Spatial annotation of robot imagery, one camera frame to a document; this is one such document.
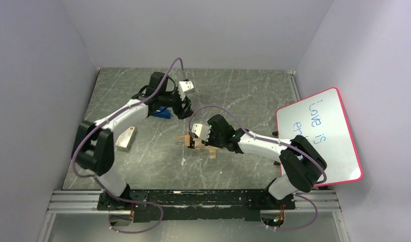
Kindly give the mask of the pink-framed whiteboard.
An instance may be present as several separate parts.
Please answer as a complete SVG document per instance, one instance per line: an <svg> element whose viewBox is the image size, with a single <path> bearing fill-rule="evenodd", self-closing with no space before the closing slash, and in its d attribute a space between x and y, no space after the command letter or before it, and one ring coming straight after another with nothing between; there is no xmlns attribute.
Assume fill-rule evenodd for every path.
<svg viewBox="0 0 411 242"><path fill-rule="evenodd" d="M327 163L324 186L357 182L363 168L339 90L329 88L276 111L280 139L302 135Z"/></svg>

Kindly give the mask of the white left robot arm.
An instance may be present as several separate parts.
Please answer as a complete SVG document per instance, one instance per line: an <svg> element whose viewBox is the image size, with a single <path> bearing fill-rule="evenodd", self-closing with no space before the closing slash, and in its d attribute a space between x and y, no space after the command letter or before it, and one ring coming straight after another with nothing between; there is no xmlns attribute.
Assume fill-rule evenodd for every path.
<svg viewBox="0 0 411 242"><path fill-rule="evenodd" d="M178 119L186 119L193 114L191 101L187 97L187 92L194 89L193 83L185 79L173 83L173 89L167 90L168 82L173 82L168 74L154 72L149 84L121 108L94 122L84 120L78 126L72 150L72 167L78 165L91 171L90 176L120 201L131 197L129 185L112 167L117 138L131 125L154 115L161 107L172 109Z"/></svg>

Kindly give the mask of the blue stapler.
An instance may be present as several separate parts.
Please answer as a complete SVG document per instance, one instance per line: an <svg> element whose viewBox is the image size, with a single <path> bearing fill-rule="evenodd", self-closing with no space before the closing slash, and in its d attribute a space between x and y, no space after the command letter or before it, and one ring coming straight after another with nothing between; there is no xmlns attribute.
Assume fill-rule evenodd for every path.
<svg viewBox="0 0 411 242"><path fill-rule="evenodd" d="M171 118L171 111L168 108L160 107L153 113L154 117L170 119Z"/></svg>

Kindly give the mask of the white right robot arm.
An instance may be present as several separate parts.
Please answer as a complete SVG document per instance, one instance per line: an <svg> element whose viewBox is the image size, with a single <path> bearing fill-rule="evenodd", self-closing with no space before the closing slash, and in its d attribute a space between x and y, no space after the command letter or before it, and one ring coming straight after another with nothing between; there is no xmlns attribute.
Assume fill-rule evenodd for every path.
<svg viewBox="0 0 411 242"><path fill-rule="evenodd" d="M278 139L241 128L236 130L220 114L207 123L210 130L207 144L238 154L260 155L282 165L285 173L265 188L277 200L297 191L310 192L313 186L327 179L326 161L302 135Z"/></svg>

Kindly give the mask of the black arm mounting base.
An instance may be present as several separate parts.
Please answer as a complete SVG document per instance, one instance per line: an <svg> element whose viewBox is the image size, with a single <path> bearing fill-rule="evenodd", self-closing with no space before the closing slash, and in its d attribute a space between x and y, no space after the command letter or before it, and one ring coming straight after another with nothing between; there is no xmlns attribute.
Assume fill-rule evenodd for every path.
<svg viewBox="0 0 411 242"><path fill-rule="evenodd" d="M134 222L197 219L261 221L265 210L295 209L293 195L277 200L262 189L247 190L131 190L131 203L117 201L105 192L96 209L110 214L134 213Z"/></svg>

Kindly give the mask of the beige folding umbrella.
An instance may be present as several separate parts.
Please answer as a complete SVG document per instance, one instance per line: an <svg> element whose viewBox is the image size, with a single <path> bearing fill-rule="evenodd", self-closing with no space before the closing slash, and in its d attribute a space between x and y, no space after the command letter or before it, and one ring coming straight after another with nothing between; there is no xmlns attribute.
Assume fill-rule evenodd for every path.
<svg viewBox="0 0 411 242"><path fill-rule="evenodd" d="M176 136L174 140L178 142L183 142L184 146L193 150L207 150L209 153L209 159L215 159L217 157L217 150L219 148L214 146L209 146L200 138L194 138L190 134L185 134L183 136Z"/></svg>

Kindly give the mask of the aluminium frame rail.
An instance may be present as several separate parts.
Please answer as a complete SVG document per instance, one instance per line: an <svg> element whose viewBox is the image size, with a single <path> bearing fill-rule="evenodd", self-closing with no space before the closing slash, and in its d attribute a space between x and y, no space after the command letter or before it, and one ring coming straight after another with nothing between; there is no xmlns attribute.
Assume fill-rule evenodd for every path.
<svg viewBox="0 0 411 242"><path fill-rule="evenodd" d="M54 214L109 214L97 210L101 191L55 191L49 202L47 213ZM334 190L312 190L309 193L296 192L295 208L285 213L341 212Z"/></svg>

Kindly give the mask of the small white paper box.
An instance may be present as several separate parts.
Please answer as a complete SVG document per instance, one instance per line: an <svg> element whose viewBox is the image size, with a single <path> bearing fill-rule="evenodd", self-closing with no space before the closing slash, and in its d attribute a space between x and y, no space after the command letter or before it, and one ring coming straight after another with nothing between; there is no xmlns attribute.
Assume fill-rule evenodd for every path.
<svg viewBox="0 0 411 242"><path fill-rule="evenodd" d="M136 128L134 126L131 126L122 132L115 142L116 148L121 151L128 151L134 139L135 133Z"/></svg>

